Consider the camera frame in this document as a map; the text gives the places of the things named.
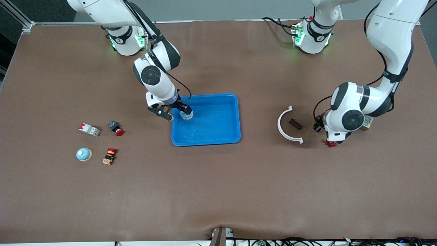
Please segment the blue plastic tray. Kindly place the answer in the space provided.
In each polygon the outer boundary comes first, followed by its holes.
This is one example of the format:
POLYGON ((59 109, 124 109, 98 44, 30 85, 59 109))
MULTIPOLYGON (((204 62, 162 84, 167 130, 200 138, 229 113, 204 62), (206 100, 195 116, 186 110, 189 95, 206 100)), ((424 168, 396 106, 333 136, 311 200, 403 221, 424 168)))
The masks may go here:
POLYGON ((171 141, 178 147, 234 144, 241 139, 238 98, 234 93, 193 95, 193 117, 174 113, 171 141))

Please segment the red emergency stop button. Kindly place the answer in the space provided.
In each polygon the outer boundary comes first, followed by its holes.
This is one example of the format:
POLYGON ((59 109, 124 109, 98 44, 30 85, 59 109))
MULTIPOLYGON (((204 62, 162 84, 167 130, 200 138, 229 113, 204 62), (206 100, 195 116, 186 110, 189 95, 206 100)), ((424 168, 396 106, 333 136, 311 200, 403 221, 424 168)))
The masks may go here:
POLYGON ((109 122, 108 127, 116 136, 122 136, 125 132, 116 121, 109 122))

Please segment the white red circuit breaker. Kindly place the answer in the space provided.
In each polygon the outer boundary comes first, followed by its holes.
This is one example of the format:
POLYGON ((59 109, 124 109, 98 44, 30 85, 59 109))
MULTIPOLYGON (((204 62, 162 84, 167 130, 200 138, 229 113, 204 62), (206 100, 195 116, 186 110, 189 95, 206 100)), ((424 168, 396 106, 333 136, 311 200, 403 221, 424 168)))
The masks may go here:
POLYGON ((100 130, 98 128, 86 123, 81 123, 81 125, 78 127, 78 130, 94 137, 98 137, 100 134, 100 130))

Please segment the metal table edge bracket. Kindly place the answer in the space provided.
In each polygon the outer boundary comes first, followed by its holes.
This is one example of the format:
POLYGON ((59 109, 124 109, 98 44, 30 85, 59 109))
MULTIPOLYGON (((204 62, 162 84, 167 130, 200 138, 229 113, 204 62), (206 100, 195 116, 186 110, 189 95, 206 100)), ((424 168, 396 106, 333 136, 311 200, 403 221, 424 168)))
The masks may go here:
POLYGON ((209 246, 228 246, 228 239, 234 239, 234 230, 227 227, 217 227, 212 232, 209 246))

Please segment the red orange selector switch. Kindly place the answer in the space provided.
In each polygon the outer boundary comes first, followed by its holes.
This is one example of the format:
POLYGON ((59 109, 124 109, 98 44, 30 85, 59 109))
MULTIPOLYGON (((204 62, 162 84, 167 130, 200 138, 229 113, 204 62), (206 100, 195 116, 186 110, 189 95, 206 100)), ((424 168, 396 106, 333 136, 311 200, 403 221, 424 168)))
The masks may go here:
POLYGON ((115 155, 117 153, 117 149, 108 148, 105 157, 102 159, 102 163, 106 165, 112 165, 115 159, 115 155))

